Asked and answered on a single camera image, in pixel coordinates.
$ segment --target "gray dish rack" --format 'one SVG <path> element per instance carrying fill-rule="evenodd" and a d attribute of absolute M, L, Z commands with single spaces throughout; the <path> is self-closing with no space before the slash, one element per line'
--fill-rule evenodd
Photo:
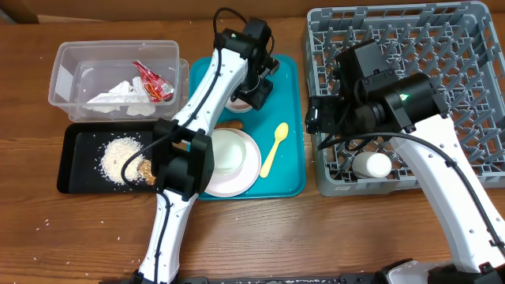
<path fill-rule="evenodd" d="M 400 78 L 423 72 L 451 109 L 462 149 L 485 188 L 505 187 L 505 87 L 503 53 L 491 15 L 480 2 L 312 9 L 302 43 L 309 95 L 337 95 L 329 76 L 335 55 L 375 39 Z M 365 151 L 386 154 L 393 170 L 384 178 L 357 179 L 359 152 L 343 146 L 317 151 L 324 134 L 312 135 L 317 188 L 325 196 L 388 193 L 418 188 L 416 178 L 389 143 Z"/>

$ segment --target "clear plastic container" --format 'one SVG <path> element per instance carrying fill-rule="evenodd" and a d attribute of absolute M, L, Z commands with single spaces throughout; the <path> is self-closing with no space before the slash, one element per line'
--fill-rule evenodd
<path fill-rule="evenodd" d="M 174 97 L 159 103 L 88 103 L 124 80 L 140 75 L 139 60 L 174 87 Z M 69 114 L 71 121 L 132 121 L 172 118 L 187 102 L 188 62 L 179 59 L 171 40 L 111 40 L 63 43 L 56 54 L 50 79 L 49 103 Z M 128 115 L 128 107 L 155 106 L 148 116 Z M 85 107 L 119 107 L 103 113 Z"/>

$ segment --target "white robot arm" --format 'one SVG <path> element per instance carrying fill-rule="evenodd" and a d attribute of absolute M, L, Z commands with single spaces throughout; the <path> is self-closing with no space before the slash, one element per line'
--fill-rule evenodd
<path fill-rule="evenodd" d="M 505 222 L 468 163 L 455 135 L 452 119 L 435 115 L 416 123 L 415 126 L 416 131 L 410 135 L 434 144 L 458 163 L 478 196 L 492 227 L 498 236 L 504 238 Z M 412 140 L 391 138 L 391 145 L 413 171 L 432 205 L 445 233 L 451 250 L 451 262 L 456 271 L 463 272 L 464 275 L 480 275 L 485 268 L 483 265 L 490 265 L 494 269 L 502 266 L 505 257 L 498 245 L 492 245 L 493 239 L 488 227 L 455 170 L 447 166 L 440 155 Z M 387 280 L 390 284 L 430 283 L 428 272 L 448 264 L 416 261 L 404 263 L 389 271 Z"/>
<path fill-rule="evenodd" d="M 191 99 L 173 121 L 159 121 L 154 129 L 161 137 L 153 143 L 158 143 L 152 153 L 158 173 L 155 186 L 163 191 L 157 196 L 148 252 L 133 276 L 139 283 L 176 279 L 189 212 L 214 168 L 210 135 L 226 101 L 239 98 L 259 110 L 273 88 L 264 77 L 277 70 L 279 61 L 266 51 L 271 30 L 264 21 L 251 18 L 243 32 L 225 29 L 219 36 L 222 46 L 214 50 Z M 189 151 L 172 147 L 172 141 L 181 140 L 191 144 Z"/>
<path fill-rule="evenodd" d="M 405 263 L 387 273 L 387 282 L 502 283 L 505 222 L 466 159 L 448 106 L 430 77 L 398 78 L 374 40 L 335 60 L 339 97 L 310 98 L 307 132 L 331 134 L 319 149 L 355 139 L 391 138 L 432 205 L 451 250 L 450 265 Z M 329 141 L 334 135 L 346 138 Z"/>
<path fill-rule="evenodd" d="M 205 73 L 204 79 L 200 82 L 188 103 L 176 114 L 175 119 L 179 121 L 187 120 L 196 106 L 202 101 L 217 70 L 217 54 L 218 52 L 215 50 L 212 54 L 211 64 Z M 247 59 L 240 58 L 239 53 L 227 49 L 222 49 L 221 54 L 222 66 L 220 73 L 222 75 L 219 76 L 216 81 L 215 86 L 211 90 L 211 94 L 204 102 L 196 119 L 191 121 L 187 126 L 188 129 L 193 131 L 202 129 L 208 135 L 211 135 L 211 131 L 214 129 L 219 115 L 223 112 L 226 101 L 230 98 L 235 89 L 237 89 L 238 85 L 244 81 L 247 75 Z M 184 236 L 184 230 L 191 207 L 198 197 L 198 194 L 194 194 L 187 201 L 184 201 L 181 195 L 167 189 L 163 190 L 163 194 L 168 197 L 171 205 L 168 223 L 166 225 L 167 231 L 164 232 L 159 250 L 157 278 L 161 282 L 170 283 L 174 280 L 179 270 L 179 250 L 181 248 L 182 237 Z M 159 243 L 163 221 L 167 212 L 166 199 L 157 196 L 157 200 L 155 224 L 152 228 L 148 252 L 139 269 L 139 272 L 144 275 L 144 278 L 151 281 L 154 281 L 155 278 L 156 246 Z"/>

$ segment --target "white paper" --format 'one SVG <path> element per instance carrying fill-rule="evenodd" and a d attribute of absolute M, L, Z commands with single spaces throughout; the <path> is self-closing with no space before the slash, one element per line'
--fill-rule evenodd
<path fill-rule="evenodd" d="M 133 78 L 133 87 L 128 81 L 122 81 L 116 87 L 112 88 L 108 93 L 102 93 L 95 98 L 90 99 L 88 103 L 150 103 L 148 93 L 142 85 L 140 77 Z M 120 110 L 119 106 L 86 106 L 89 110 L 108 113 L 113 110 Z M 155 106 L 128 106 L 126 114 L 128 115 L 144 115 L 154 114 Z"/>

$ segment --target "plastic spoon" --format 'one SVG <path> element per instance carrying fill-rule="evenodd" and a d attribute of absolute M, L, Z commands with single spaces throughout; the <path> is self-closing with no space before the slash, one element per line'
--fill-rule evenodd
<path fill-rule="evenodd" d="M 261 167 L 260 177 L 266 178 L 270 173 L 271 164 L 274 162 L 274 157 L 275 153 L 277 152 L 277 148 L 279 147 L 279 144 L 286 139 L 288 132 L 289 128 L 287 126 L 287 123 L 283 122 L 279 126 L 277 126 L 277 129 L 275 130 L 274 146 L 271 147 L 270 153 L 268 154 L 268 157 L 265 160 L 263 167 Z"/>

